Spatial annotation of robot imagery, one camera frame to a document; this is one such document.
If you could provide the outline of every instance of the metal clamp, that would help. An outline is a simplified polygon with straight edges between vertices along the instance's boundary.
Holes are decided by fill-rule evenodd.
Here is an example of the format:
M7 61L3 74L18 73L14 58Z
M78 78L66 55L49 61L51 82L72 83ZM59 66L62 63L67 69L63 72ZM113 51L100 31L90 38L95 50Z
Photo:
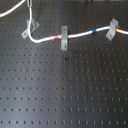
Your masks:
M61 50L67 51L67 48L68 48L68 27L67 26L62 26L61 36L62 36Z
M27 0L28 7L32 7L32 0Z
M26 39L28 37L28 25L29 25L29 20L27 20L27 29L24 32L21 33L21 36L23 37L23 39ZM33 33L38 27L39 27L39 23L35 22L32 19L32 24L31 24L30 32Z
M113 39L113 37L116 34L116 29L119 28L118 25L118 21L116 19L112 19L112 21L110 22L110 30L108 31L108 33L106 34L106 37L111 41Z

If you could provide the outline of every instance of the wire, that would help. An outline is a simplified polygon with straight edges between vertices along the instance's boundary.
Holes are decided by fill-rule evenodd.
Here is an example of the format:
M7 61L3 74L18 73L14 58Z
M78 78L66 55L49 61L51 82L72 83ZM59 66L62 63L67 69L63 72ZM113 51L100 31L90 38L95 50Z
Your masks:
M29 38L32 42L41 43L41 42L44 42L44 41L49 41L49 40L61 39L62 38L61 35L50 36L50 37L46 37L46 38L39 39L39 40L36 40L36 39L32 38L31 32L30 32L31 22L32 22L32 8L31 8L31 6L29 8L29 12L30 12L30 20L29 20L29 25L28 25L28 35L29 35ZM96 32L103 31L103 30L107 30L107 29L110 29L110 26L97 28L97 29L94 29L94 30L91 30L91 31L88 31L88 32L84 32L84 33L68 35L68 38L81 37L81 36L89 35L89 34L96 33ZM119 33L122 33L122 34L128 34L128 32L123 31L123 30L119 30L119 29L116 29L116 31L119 32Z
M8 10L7 12L4 12L2 14L0 14L0 17L4 17L8 14L10 14L11 12L13 12L15 9L17 9L19 6L21 6L26 0L22 0L20 3L18 3L17 5L15 5L13 8L11 8L10 10Z
M122 33L122 34L128 35L128 32L127 32L127 31L123 31L123 30L120 30L120 29L116 29L116 31L117 31L118 33Z

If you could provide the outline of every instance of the red marking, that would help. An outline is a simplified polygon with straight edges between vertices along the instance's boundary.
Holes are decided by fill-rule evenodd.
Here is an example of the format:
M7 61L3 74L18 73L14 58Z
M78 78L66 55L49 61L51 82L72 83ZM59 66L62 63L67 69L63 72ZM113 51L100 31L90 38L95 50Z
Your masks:
M54 36L54 39L59 39L59 36Z

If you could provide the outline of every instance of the dark gray table surface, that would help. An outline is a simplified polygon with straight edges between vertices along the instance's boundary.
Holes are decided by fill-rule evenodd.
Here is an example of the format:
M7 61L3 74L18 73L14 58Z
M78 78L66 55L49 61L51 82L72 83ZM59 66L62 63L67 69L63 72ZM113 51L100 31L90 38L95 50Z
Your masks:
M0 12L18 3L1 0ZM33 0L36 39L108 26L128 31L128 2ZM128 36L107 31L40 44L23 40L24 3L0 18L0 128L128 128Z

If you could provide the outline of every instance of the white cable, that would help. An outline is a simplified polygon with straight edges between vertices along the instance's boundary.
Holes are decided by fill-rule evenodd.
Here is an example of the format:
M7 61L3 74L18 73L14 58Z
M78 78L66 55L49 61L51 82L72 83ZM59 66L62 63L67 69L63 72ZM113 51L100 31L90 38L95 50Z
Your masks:
M44 42L44 41L53 40L54 36L46 37L46 38L43 38L43 39L40 39L40 40L35 40L35 39L32 38L31 33L30 33L30 26L31 26L31 22L32 22L32 9L31 9L31 7L29 8L29 11L30 11L30 20L29 20L29 25L28 25L28 35L29 35L30 40L34 43L41 43L41 42Z
M10 14L12 11L14 11L15 9L17 9L20 5L22 5L26 0L22 0L20 3L18 3L17 5L15 5L13 8L11 8L10 10L8 10L7 12L4 12L2 14L0 14L0 17L4 17L8 14Z
M110 29L110 26L98 28L98 29L96 29L96 32L107 30L107 29ZM89 35L91 33L93 33L93 32L92 31L88 31L88 32L80 33L80 34L69 35L68 38L81 37L81 36Z
M119 30L119 33L128 35L128 32L127 31L123 31L123 30Z

